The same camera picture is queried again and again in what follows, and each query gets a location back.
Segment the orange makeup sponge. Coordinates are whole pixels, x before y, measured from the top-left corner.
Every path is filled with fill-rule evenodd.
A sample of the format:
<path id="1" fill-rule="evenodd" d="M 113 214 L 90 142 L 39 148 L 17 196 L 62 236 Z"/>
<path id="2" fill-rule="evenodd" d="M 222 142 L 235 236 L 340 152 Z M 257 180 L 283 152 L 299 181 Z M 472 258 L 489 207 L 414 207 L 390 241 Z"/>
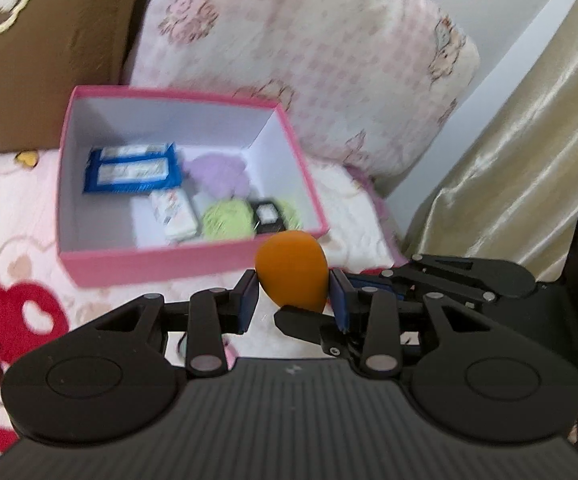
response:
<path id="1" fill-rule="evenodd" d="M 265 294 L 276 306 L 324 312 L 329 267 L 312 235 L 302 231 L 274 234 L 257 251 L 255 270 Z"/>

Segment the gold satin curtain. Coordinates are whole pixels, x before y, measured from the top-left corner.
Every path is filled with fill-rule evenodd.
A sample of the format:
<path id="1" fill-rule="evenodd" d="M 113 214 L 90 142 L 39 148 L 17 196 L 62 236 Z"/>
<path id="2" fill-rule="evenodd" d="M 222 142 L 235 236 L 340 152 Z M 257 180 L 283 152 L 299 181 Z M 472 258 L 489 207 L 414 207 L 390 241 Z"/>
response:
<path id="1" fill-rule="evenodd" d="M 409 254 L 506 259 L 541 281 L 564 267 L 578 216 L 578 0 L 536 64 L 440 183 Z"/>

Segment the pink checkered pillow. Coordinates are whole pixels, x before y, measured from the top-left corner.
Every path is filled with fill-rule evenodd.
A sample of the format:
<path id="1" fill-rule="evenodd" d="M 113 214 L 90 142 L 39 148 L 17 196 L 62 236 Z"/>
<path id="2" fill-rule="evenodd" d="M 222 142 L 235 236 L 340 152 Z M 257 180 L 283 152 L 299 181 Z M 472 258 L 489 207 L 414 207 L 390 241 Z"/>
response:
<path id="1" fill-rule="evenodd" d="M 146 0 L 124 80 L 279 103 L 307 154 L 389 181 L 479 62 L 431 0 Z"/>

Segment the white tissue pack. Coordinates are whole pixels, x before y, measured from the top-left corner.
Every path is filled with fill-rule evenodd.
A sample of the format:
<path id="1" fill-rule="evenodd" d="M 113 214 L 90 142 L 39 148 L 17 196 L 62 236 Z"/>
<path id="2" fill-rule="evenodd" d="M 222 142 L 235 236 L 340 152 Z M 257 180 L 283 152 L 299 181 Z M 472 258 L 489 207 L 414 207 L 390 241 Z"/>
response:
<path id="1" fill-rule="evenodd" d="M 156 190 L 150 194 L 155 219 L 169 242 L 185 242 L 198 236 L 199 220 L 182 188 Z"/>

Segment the green yarn ball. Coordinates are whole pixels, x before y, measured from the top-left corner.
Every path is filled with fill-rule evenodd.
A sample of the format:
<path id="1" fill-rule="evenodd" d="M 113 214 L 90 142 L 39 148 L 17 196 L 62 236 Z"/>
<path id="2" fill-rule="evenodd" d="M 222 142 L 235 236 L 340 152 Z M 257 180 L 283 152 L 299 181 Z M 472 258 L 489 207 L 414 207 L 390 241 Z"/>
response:
<path id="1" fill-rule="evenodd" d="M 283 200 L 231 198 L 212 204 L 201 217 L 207 240 L 249 240 L 263 234 L 298 231 L 302 222 L 295 207 Z"/>

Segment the purple plush toy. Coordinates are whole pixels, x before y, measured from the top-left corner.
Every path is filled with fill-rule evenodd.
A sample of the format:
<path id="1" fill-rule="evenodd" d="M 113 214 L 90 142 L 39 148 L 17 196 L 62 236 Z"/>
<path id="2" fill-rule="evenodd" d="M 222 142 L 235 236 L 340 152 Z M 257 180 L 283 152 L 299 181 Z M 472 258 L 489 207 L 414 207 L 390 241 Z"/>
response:
<path id="1" fill-rule="evenodd" d="M 247 197 L 251 182 L 245 160 L 236 155 L 208 153 L 184 162 L 185 173 L 199 191 L 216 200 Z"/>

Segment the brown embroidered pillow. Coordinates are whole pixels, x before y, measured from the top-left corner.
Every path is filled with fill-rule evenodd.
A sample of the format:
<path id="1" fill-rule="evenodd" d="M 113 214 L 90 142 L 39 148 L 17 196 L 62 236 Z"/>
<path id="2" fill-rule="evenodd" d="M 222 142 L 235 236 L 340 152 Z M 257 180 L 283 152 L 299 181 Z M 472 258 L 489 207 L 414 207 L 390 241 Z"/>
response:
<path id="1" fill-rule="evenodd" d="M 73 89 L 115 84 L 136 0 L 0 0 L 0 153 L 57 148 Z"/>

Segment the blue wet wipes pack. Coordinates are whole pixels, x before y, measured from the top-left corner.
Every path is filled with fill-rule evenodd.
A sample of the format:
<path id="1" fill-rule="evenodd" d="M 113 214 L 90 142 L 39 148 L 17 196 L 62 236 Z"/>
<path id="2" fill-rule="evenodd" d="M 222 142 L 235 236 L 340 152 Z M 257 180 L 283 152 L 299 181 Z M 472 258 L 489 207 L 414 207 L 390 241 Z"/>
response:
<path id="1" fill-rule="evenodd" d="M 183 180 L 173 143 L 106 146 L 89 151 L 83 193 L 144 194 L 179 188 Z"/>

